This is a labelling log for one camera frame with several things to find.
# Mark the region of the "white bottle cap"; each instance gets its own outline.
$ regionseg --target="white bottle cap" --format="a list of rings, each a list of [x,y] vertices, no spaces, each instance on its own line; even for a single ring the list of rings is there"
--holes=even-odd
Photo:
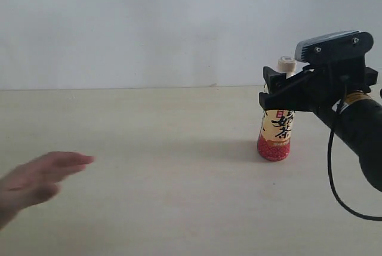
[[[289,56],[282,56],[277,65],[277,71],[280,73],[294,73],[296,71],[296,60]]]

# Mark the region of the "wooden table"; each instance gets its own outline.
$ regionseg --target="wooden table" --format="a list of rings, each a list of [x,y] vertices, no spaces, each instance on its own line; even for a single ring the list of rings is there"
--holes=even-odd
[[[297,113],[287,160],[259,157],[260,90],[0,92],[3,173],[50,150],[97,157],[0,233],[0,255],[380,255],[382,224],[331,194],[329,129],[313,114]],[[343,199],[382,215],[338,139],[333,162]]]

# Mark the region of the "human hand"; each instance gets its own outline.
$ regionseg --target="human hand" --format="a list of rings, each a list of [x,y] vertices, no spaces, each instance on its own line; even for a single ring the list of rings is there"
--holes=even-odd
[[[50,200],[60,191],[59,182],[93,160],[80,153],[50,152],[12,170],[0,179],[0,229],[9,222],[2,221],[5,215],[14,217],[24,208]]]

